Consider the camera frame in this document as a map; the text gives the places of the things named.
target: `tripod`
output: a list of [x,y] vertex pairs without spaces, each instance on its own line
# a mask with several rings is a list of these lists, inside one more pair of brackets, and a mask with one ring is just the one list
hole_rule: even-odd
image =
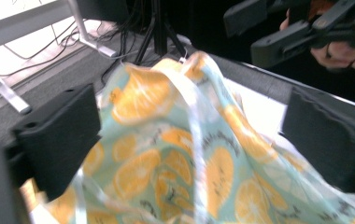
[[149,29],[146,32],[145,40],[139,49],[139,52],[135,58],[135,64],[140,64],[142,62],[143,56],[145,55],[146,49],[149,46],[150,40],[154,37],[154,51],[160,56],[164,56],[167,52],[167,37],[172,39],[172,42],[177,47],[178,52],[182,57],[187,56],[187,51],[184,49],[175,31],[172,29],[169,23],[166,12],[163,11],[161,6],[161,0],[151,0],[151,21]]

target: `black cable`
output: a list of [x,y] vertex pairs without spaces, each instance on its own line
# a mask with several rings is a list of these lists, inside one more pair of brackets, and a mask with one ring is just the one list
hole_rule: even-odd
[[30,56],[30,57],[23,57],[20,54],[18,54],[17,52],[15,52],[14,50],[12,50],[10,47],[8,47],[7,45],[3,45],[6,49],[8,49],[11,53],[13,53],[15,56],[24,59],[24,60],[29,60],[29,59],[33,59],[37,54],[41,53],[44,49],[46,49],[47,47],[49,47],[54,41],[57,40],[57,38],[61,37],[67,30],[70,29],[70,27],[72,27],[72,25],[75,24],[75,21],[73,21],[63,32],[61,32],[60,35],[56,36],[55,39],[53,39],[51,42],[49,42],[49,44],[42,48],[41,50],[39,50],[37,53],[35,53],[34,55]]
[[[61,43],[63,43],[64,41],[67,42],[67,41],[69,40],[69,38],[70,38],[72,35],[75,35],[75,34],[76,34],[76,33],[73,33],[73,34],[71,34],[71,35],[67,35],[67,36],[64,37],[64,39],[61,41]],[[29,68],[32,68],[32,67],[36,67],[36,66],[39,66],[39,65],[42,65],[42,64],[51,62],[51,61],[55,60],[56,58],[58,58],[58,57],[66,50],[67,45],[62,45],[62,46],[63,46],[62,50],[61,50],[57,55],[55,55],[53,58],[51,58],[51,59],[49,59],[49,60],[47,60],[47,61],[45,61],[45,62],[43,62],[43,63],[37,63],[37,64],[33,64],[33,65],[30,65],[30,66],[27,66],[27,67],[23,67],[23,68],[21,68],[21,69],[18,69],[18,70],[16,70],[16,71],[12,72],[12,73],[9,73],[9,74],[0,75],[0,77],[10,77],[10,76],[12,76],[12,75],[14,75],[14,74],[17,74],[17,73],[19,73],[19,72],[21,72],[21,71],[23,71],[23,70],[26,70],[26,69],[29,69]]]

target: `patterned cloth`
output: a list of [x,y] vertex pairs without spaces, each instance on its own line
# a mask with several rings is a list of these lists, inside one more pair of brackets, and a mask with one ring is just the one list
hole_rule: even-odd
[[47,204],[61,223],[355,224],[355,196],[256,133],[203,52],[122,65],[100,107],[102,139]]

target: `metal frame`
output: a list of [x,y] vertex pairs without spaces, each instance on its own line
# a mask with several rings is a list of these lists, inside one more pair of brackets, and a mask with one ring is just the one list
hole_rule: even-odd
[[[82,44],[96,49],[108,57],[115,55],[115,50],[98,45],[95,41],[90,40],[76,0],[58,0],[0,20],[0,46],[70,16],[75,18]],[[26,114],[31,111],[31,107],[2,79],[0,79],[0,94],[19,113]]]

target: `black tripod leg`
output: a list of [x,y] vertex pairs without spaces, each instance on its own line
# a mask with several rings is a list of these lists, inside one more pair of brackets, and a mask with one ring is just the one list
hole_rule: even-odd
[[175,33],[174,29],[172,28],[171,24],[167,20],[164,21],[165,25],[165,31],[168,34],[168,36],[172,39],[172,42],[174,42],[175,46],[177,47],[178,52],[182,57],[189,57],[189,53],[187,50],[183,47],[183,44],[178,40],[178,36]]
[[140,46],[139,52],[136,55],[135,62],[134,64],[140,65],[143,59],[143,56],[145,56],[146,49],[149,46],[150,40],[152,39],[154,35],[154,26],[155,26],[155,19],[154,17],[151,18],[151,22],[149,25],[149,29],[146,32],[145,40],[142,43],[142,46]]

